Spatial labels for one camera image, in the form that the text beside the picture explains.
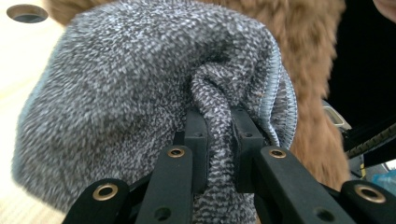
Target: metal rivet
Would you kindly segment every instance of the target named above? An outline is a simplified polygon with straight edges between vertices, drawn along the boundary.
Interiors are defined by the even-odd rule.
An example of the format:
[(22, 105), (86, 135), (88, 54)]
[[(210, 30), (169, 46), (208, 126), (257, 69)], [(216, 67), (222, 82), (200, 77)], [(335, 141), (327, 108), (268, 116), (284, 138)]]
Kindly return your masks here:
[(275, 157), (275, 158), (278, 158), (278, 159), (286, 157), (286, 153), (284, 151), (282, 151), (282, 150), (279, 150), (279, 149), (270, 150), (270, 155), (272, 157)]
[[(110, 189), (111, 191), (108, 194), (101, 194), (102, 190), (105, 189)], [(114, 196), (116, 196), (117, 192), (119, 191), (119, 188), (117, 187), (117, 185), (111, 184), (111, 183), (107, 183), (104, 185), (99, 186), (94, 192), (92, 197), (96, 200), (96, 201), (107, 201), (111, 198), (113, 198)]]
[(184, 156), (184, 150), (181, 148), (172, 148), (168, 151), (168, 156), (172, 158), (179, 158)]
[(387, 200), (381, 192), (370, 186), (357, 185), (355, 191), (363, 199), (372, 203), (384, 203)]

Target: wooden surface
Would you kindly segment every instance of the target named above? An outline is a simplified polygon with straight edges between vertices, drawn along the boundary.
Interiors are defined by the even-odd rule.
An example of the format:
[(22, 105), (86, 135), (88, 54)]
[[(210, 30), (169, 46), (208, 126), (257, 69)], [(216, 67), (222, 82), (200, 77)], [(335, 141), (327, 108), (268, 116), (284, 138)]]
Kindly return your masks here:
[(61, 223), (62, 213), (35, 200), (11, 180), (18, 115), (63, 31), (51, 19), (31, 24), (10, 19), (7, 9), (17, 4), (43, 7), (39, 0), (0, 1), (0, 224)]

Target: brown fur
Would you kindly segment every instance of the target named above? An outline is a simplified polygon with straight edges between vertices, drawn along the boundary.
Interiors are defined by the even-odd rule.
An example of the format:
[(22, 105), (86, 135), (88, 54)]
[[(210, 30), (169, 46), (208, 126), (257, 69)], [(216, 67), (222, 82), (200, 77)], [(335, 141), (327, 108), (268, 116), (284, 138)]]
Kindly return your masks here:
[[(52, 18), (66, 25), (79, 12), (114, 0), (45, 0)], [(267, 25), (275, 36), (297, 95), (298, 124), (291, 151), (317, 179), (334, 189), (348, 180), (340, 133), (321, 98), (335, 57), (335, 31), (343, 0), (201, 0), (221, 4)]]

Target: gray knit beanie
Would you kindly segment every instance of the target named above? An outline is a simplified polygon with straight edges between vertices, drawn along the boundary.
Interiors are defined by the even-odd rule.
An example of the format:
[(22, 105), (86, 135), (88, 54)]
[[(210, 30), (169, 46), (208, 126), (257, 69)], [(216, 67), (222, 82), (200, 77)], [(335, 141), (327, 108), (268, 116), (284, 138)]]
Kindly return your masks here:
[(293, 88), (263, 24), (186, 1), (124, 0), (77, 15), (21, 112), (13, 177), (67, 212), (92, 182), (128, 184), (197, 107), (210, 137), (206, 191), (194, 223), (254, 223), (251, 194), (233, 186), (231, 106), (244, 107), (271, 144), (289, 148)]

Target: heathered knit fabric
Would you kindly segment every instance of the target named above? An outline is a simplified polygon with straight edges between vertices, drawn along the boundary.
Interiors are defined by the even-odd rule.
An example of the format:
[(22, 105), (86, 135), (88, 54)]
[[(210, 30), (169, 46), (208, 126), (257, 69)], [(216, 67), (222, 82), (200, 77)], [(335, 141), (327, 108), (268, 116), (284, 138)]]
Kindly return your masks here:
[(208, 185), (195, 223), (254, 223), (233, 187), (230, 106), (289, 147), (296, 102), (274, 38), (230, 9), (185, 1), (118, 1), (66, 28), (21, 112), (13, 177), (67, 211), (92, 182), (132, 184), (199, 108), (208, 125)]

